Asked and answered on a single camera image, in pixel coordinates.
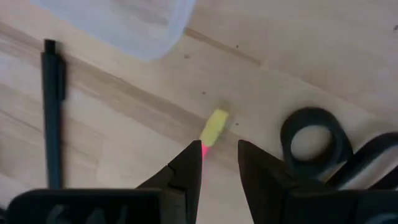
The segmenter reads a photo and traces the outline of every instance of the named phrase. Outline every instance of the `plastic lid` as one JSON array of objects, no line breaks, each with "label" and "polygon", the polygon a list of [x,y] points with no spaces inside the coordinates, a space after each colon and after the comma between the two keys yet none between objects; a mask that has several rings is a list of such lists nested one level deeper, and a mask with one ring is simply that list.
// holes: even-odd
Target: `plastic lid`
[{"label": "plastic lid", "polygon": [[143,60],[166,54],[195,0],[31,0],[91,35]]}]

